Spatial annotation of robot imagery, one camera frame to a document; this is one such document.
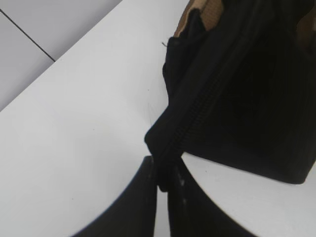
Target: gray floor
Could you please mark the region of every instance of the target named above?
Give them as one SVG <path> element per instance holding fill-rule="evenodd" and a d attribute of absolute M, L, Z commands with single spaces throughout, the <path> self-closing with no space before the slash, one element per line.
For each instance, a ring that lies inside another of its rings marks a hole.
<path fill-rule="evenodd" d="M 0 111 L 120 1 L 0 0 Z"/>

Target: white table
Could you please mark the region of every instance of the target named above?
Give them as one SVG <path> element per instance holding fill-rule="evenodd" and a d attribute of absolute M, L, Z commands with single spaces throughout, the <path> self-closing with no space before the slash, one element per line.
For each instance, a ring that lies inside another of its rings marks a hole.
<path fill-rule="evenodd" d="M 124 0 L 0 113 L 0 236 L 65 237 L 106 209 L 167 106 L 165 47 L 186 0 Z M 316 232 L 316 172 L 287 185 L 184 155 L 205 192 L 260 237 Z M 158 194 L 155 236 L 168 236 Z"/>

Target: tan fabric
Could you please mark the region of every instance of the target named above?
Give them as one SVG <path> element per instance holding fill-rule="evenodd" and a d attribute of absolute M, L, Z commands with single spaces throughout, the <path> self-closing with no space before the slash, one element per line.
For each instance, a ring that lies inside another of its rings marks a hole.
<path fill-rule="evenodd" d="M 297 40 L 298 43 L 304 48 L 308 47 L 311 43 L 313 30 L 315 30 L 315 18 L 316 7 L 306 14 L 297 24 Z"/>
<path fill-rule="evenodd" d="M 180 18 L 177 30 L 174 33 L 175 37 L 178 37 L 184 30 L 189 14 L 193 9 L 200 10 L 202 22 L 208 31 L 217 25 L 224 7 L 221 0 L 190 0 Z"/>

